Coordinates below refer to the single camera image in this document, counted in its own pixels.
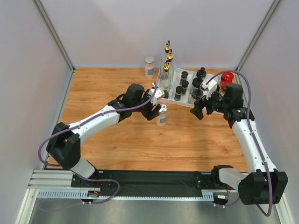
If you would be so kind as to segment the silver lid jar white beads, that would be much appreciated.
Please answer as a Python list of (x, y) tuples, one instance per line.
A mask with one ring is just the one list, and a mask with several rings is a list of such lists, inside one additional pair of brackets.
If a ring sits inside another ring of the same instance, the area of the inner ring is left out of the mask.
[(168, 112), (167, 105), (161, 105), (161, 108), (159, 110), (159, 115), (156, 117), (156, 124), (158, 126), (164, 126), (166, 124), (167, 112)]

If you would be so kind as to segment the small black lid jar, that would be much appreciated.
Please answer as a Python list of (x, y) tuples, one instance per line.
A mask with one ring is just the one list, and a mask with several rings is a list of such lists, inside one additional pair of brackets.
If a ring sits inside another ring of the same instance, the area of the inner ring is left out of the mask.
[(175, 101), (180, 101), (182, 93), (183, 93), (183, 87), (182, 86), (177, 86), (176, 89), (175, 89), (174, 100)]
[(182, 86), (182, 88), (183, 88), (182, 96), (184, 96), (184, 95), (186, 94), (188, 85), (189, 85), (189, 82), (188, 82), (187, 80), (183, 80), (183, 81), (181, 82), (181, 86)]

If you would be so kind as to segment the black lid glass spice jar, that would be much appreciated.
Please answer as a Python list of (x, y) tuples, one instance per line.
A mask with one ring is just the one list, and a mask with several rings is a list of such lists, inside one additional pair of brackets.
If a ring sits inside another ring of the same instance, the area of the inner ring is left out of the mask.
[(197, 73), (196, 73), (196, 77), (200, 80), (204, 80), (206, 78), (206, 69), (204, 67), (201, 67)]

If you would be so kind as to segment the oil bottle dark sauce back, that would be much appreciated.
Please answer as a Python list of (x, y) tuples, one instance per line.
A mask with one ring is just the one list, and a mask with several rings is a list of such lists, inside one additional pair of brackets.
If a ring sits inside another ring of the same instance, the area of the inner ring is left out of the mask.
[(159, 87), (164, 91), (165, 97), (168, 98), (171, 84), (171, 77), (169, 75), (170, 64), (165, 61), (162, 72), (159, 75)]

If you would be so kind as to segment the oil bottle dark sauce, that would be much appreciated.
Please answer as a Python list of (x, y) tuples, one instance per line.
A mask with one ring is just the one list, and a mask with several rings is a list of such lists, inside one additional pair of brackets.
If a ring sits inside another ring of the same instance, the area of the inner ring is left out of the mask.
[(164, 54), (161, 59), (161, 66), (163, 67), (166, 61), (168, 61), (168, 60), (171, 61), (172, 59), (173, 59), (173, 56), (171, 53), (170, 40), (168, 40), (166, 45), (164, 46)]
[(159, 75), (159, 87), (164, 91), (165, 97), (168, 98), (171, 84), (171, 77), (169, 75), (170, 64), (165, 61), (162, 72)]

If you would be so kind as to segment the black label spice shaker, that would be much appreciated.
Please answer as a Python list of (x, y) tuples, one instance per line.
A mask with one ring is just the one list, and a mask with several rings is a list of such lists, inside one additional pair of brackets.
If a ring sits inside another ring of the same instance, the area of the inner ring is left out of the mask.
[(179, 83), (180, 85), (182, 85), (183, 81), (187, 80), (188, 75), (189, 75), (189, 73), (185, 70), (181, 72), (181, 78), (180, 78), (180, 83)]

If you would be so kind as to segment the red lid sauce jar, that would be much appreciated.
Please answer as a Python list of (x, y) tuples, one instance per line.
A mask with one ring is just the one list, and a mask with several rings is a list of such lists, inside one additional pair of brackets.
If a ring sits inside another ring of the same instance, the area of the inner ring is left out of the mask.
[(234, 80), (234, 74), (232, 72), (224, 72), (221, 75), (221, 80), (224, 81), (230, 81), (233, 82)]
[(220, 86), (219, 91), (218, 91), (220, 95), (222, 95), (222, 96), (225, 95), (225, 90), (226, 90), (226, 87), (227, 87), (228, 84), (232, 84), (232, 81), (226, 80), (226, 81), (223, 81), (221, 83), (221, 86)]

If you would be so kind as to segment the clear oil bottle gold spout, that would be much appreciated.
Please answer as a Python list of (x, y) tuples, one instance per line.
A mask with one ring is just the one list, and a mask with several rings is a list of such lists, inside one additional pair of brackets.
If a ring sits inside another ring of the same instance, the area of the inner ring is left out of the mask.
[(170, 49), (168, 55), (167, 55), (167, 62), (169, 63), (170, 69), (169, 69), (169, 75), (170, 75), (170, 89), (172, 88), (172, 82), (173, 82), (173, 75), (174, 75), (174, 66), (173, 66), (173, 53), (172, 49)]

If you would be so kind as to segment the silver lid jar blue label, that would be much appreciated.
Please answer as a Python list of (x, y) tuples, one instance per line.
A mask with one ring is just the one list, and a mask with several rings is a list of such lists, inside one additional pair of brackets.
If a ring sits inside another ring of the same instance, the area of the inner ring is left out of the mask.
[(148, 56), (145, 58), (145, 77), (147, 79), (152, 79), (154, 77), (154, 58)]

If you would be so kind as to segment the oil bottle dark sauce front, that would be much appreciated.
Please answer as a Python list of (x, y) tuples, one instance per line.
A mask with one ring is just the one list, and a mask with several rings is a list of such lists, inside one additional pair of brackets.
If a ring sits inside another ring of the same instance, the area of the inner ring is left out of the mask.
[(168, 40), (166, 45), (164, 46), (164, 54), (161, 59), (161, 66), (163, 67), (166, 61), (168, 61), (168, 60), (171, 61), (172, 59), (173, 59), (173, 56), (171, 53), (170, 40)]

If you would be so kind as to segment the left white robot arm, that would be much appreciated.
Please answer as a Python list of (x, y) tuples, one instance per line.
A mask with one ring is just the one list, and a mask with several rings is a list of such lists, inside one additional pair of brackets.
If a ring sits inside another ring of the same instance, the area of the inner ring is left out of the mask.
[(93, 187), (100, 181), (98, 170), (81, 155), (81, 145), (96, 133), (109, 126), (116, 125), (132, 113), (139, 112), (147, 120), (159, 115), (161, 105), (158, 100), (164, 97), (164, 91), (156, 83), (145, 90), (139, 84), (131, 84), (127, 91), (110, 101), (95, 114), (69, 125), (56, 124), (52, 135), (45, 140), (47, 153), (57, 165), (76, 174), (87, 187)]

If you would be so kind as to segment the black base mat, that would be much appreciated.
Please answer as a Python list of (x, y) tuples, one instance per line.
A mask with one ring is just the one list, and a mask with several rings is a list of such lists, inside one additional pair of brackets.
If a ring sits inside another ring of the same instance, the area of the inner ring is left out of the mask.
[(202, 190), (228, 189), (214, 182), (210, 173), (197, 171), (104, 170), (98, 178), (117, 180), (117, 196), (127, 197), (200, 197)]

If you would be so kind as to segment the aluminium corner post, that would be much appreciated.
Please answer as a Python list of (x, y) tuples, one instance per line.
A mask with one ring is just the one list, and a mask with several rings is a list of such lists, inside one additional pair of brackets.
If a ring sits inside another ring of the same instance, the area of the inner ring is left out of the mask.
[(32, 2), (34, 3), (41, 19), (43, 20), (46, 28), (48, 29), (55, 45), (57, 46), (61, 56), (63, 57), (64, 61), (66, 62), (68, 68), (71, 70), (71, 72), (73, 72), (75, 70), (75, 66), (71, 62), (71, 59), (68, 56), (68, 54), (63, 46), (63, 43), (61, 42), (42, 1), (41, 0), (32, 0)]
[(273, 15), (279, 8), (280, 4), (282, 3), (282, 0), (273, 0), (269, 9), (267, 10), (265, 16), (263, 17), (260, 25), (258, 26), (254, 36), (252, 37), (248, 47), (246, 48), (243, 56), (241, 57), (240, 62), (238, 63), (235, 70), (240, 71), (242, 67), (245, 65), (247, 59), (249, 58), (250, 54), (252, 53), (253, 49), (257, 45), (259, 39), (261, 38), (262, 34), (266, 30), (269, 22), (271, 21)]

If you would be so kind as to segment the aluminium front rail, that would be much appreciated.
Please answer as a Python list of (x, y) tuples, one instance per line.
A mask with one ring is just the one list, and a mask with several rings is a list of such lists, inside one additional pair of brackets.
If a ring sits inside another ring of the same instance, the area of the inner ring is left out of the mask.
[(70, 189), (73, 173), (66, 170), (34, 170), (29, 189)]

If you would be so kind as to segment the left aluminium corner post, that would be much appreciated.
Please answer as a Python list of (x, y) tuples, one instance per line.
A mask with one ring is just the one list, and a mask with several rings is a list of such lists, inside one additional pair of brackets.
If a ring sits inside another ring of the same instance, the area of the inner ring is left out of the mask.
[(75, 70), (75, 66), (71, 62), (71, 59), (68, 56), (68, 54), (63, 46), (63, 43), (61, 42), (42, 1), (41, 0), (32, 0), (32, 2), (34, 3), (41, 19), (43, 20), (46, 28), (48, 29), (55, 45), (57, 46), (61, 56), (63, 57), (64, 61), (66, 62), (68, 68), (71, 70), (71, 72), (73, 72)]

